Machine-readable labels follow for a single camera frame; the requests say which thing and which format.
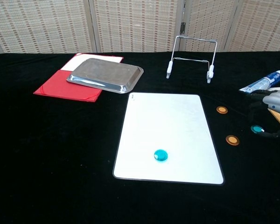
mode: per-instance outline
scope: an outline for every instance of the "toothpaste tube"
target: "toothpaste tube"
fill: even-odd
[[[240,89],[240,91],[245,93],[251,93],[255,90],[267,90],[271,86],[274,86],[280,81],[280,70],[273,72],[260,80]]]

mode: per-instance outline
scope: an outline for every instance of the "robotic hand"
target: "robotic hand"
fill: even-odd
[[[268,90],[256,90],[248,95],[251,99],[257,100],[258,102],[250,104],[251,112],[249,119],[253,119],[255,110],[269,108],[273,111],[280,113],[280,90],[279,91],[268,91]],[[280,130],[277,133],[266,133],[264,131],[256,133],[263,137],[278,138],[280,137]]]

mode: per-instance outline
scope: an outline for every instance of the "red binder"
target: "red binder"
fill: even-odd
[[[58,70],[40,88],[38,88],[34,94],[86,102],[95,102],[102,90],[66,81],[66,78],[77,66],[91,57],[116,62],[120,62],[122,60],[122,57],[76,54],[62,67],[61,70]]]

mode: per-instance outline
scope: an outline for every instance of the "woven panel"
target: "woven panel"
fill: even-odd
[[[94,0],[102,52],[170,51],[177,0]]]
[[[229,51],[280,50],[280,0],[245,0]]]
[[[215,39],[218,42],[217,51],[222,51],[230,30],[234,8],[238,0],[192,0],[188,26],[189,37]],[[214,51],[214,44],[201,41],[187,41],[186,51]]]
[[[1,0],[4,52],[92,52],[83,0]]]

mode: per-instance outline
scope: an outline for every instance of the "silver tray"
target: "silver tray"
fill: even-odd
[[[67,81],[116,93],[131,91],[143,69],[116,62],[90,58],[80,64]]]

